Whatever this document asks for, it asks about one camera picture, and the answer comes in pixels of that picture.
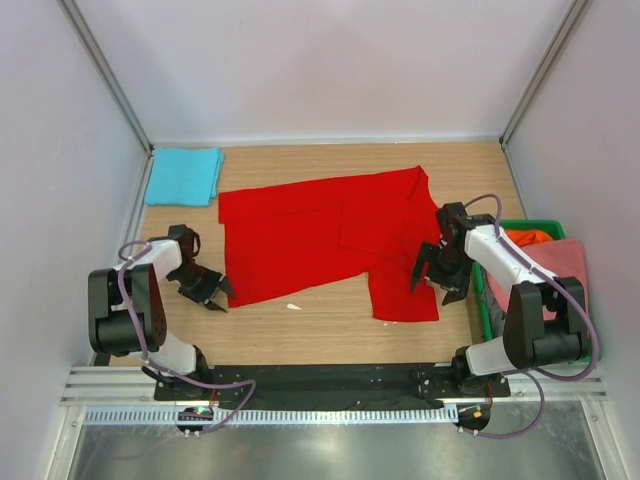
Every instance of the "green plastic bin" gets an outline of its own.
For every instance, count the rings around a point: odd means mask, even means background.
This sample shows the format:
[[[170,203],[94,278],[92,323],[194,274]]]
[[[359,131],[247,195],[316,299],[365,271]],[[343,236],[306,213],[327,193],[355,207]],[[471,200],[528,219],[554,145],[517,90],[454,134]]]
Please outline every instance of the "green plastic bin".
[[[501,220],[500,225],[508,230],[542,230],[545,233],[551,235],[554,240],[562,240],[565,237],[562,225],[555,220]],[[485,342],[493,340],[493,332],[491,331],[491,322],[489,320],[489,309],[487,304],[482,299],[482,292],[484,292],[485,284],[482,280],[482,273],[480,265],[478,263],[473,264],[471,271],[473,277],[473,284],[476,287],[476,298],[478,301],[478,308],[480,309],[480,321],[482,323],[482,336]],[[602,349],[600,350],[600,358],[602,358]],[[589,352],[587,356],[581,360],[588,362],[591,360],[591,345],[589,345]]]

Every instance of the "cyan towel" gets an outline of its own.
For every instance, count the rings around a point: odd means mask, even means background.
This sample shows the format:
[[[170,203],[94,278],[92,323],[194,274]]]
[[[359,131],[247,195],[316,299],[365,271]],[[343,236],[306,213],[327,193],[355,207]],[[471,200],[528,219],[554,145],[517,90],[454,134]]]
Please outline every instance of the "cyan towel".
[[[223,161],[219,148],[157,148],[145,203],[206,207],[217,195]]]

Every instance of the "pink cloth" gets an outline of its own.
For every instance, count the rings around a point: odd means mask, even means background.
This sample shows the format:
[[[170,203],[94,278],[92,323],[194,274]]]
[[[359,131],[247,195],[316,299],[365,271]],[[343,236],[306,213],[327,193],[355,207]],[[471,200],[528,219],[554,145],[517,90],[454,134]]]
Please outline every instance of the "pink cloth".
[[[536,243],[527,245],[523,249],[543,267],[554,272],[558,277],[576,277],[584,287],[584,301],[588,305],[587,297],[587,266],[584,261],[584,247],[571,238],[556,240],[555,242]],[[498,305],[506,312],[509,307],[509,294],[504,291],[498,281],[487,272],[489,288],[493,292]],[[553,320],[555,312],[544,310],[544,319]]]

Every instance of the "white panel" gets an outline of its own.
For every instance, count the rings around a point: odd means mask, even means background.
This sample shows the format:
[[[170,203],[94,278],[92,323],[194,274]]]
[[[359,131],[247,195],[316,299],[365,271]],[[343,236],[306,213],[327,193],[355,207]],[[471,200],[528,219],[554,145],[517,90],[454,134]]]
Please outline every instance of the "white panel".
[[[79,0],[151,140],[502,133],[569,0]]]
[[[603,371],[640,472],[640,6],[593,2],[512,143],[527,213],[586,247]]]
[[[144,157],[55,1],[0,2],[0,23],[0,477],[32,479]]]

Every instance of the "wooden tabletop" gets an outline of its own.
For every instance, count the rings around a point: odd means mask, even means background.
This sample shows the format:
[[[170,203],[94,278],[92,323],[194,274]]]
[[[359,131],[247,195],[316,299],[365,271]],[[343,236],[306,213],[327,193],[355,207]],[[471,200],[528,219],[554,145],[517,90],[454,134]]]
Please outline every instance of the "wooden tabletop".
[[[421,165],[437,204],[500,195],[505,218],[522,210],[497,142],[382,145],[305,145],[225,148],[218,190],[358,175]],[[491,200],[470,209],[495,212]],[[200,233],[198,263],[224,271],[224,226],[218,203],[208,208],[149,207],[143,238],[186,223]],[[209,312],[162,282],[169,329],[198,345],[210,364],[317,364],[449,361],[458,347],[481,341],[473,291],[466,301],[439,307],[440,320],[390,323],[371,316],[366,274],[231,309]],[[444,292],[437,289],[442,300]],[[218,297],[226,306],[226,298]],[[300,310],[287,308],[294,304]],[[121,359],[112,364],[122,364]]]

